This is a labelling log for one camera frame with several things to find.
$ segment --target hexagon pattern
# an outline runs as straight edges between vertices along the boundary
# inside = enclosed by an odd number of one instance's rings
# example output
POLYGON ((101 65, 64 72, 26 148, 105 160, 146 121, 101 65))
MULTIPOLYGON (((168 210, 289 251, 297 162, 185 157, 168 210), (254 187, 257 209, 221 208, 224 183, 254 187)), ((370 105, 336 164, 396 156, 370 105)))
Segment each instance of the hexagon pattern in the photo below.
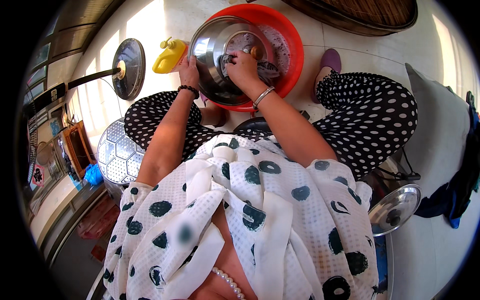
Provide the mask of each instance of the hexagon pattern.
POLYGON ((97 148, 100 173, 103 178, 115 184, 135 181, 145 154, 145 151, 125 134, 123 126, 123 118, 108 126, 97 148))

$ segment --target detergent bottle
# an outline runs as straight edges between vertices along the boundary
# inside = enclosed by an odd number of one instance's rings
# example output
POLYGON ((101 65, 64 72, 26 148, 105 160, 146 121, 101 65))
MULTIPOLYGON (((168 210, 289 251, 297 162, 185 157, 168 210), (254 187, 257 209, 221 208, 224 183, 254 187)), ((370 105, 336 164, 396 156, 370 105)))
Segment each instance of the detergent bottle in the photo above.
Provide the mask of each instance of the detergent bottle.
POLYGON ((155 73, 166 74, 175 72, 176 66, 187 55, 189 42, 179 39, 169 41, 171 38, 169 37, 160 43, 160 48, 165 50, 156 58, 153 64, 152 70, 155 73))

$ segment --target wooden knob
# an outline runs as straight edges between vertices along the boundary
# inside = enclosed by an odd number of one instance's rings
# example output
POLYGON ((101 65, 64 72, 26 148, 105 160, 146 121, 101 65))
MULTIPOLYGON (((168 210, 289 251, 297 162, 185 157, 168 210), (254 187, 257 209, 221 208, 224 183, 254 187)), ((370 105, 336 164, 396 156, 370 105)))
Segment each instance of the wooden knob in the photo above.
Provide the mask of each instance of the wooden knob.
POLYGON ((253 46, 250 50, 250 55, 256 60, 261 60, 264 56, 264 51, 258 46, 253 46))

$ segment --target blue plastic object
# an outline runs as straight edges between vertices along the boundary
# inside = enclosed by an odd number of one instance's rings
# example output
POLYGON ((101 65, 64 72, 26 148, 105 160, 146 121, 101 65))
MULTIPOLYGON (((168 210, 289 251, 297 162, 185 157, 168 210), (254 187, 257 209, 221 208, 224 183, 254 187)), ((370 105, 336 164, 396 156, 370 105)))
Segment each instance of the blue plastic object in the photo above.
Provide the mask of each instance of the blue plastic object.
POLYGON ((92 185, 97 185, 103 182, 103 177, 97 164, 88 165, 85 169, 85 179, 92 185))

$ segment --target forearm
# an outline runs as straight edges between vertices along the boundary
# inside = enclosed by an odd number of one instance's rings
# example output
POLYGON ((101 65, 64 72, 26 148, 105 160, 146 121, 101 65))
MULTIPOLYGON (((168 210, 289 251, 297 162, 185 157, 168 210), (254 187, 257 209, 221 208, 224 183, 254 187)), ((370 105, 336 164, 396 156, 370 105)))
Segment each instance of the forearm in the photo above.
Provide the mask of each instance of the forearm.
MULTIPOLYGON (((261 81, 254 81, 245 91, 250 99, 257 99, 267 89, 261 81)), ((259 103, 268 126, 285 154, 304 167, 315 159, 335 159, 336 155, 322 135, 295 108, 270 92, 259 103)))
POLYGON ((145 152, 138 182, 155 186, 180 164, 193 97, 191 91, 179 91, 145 152))

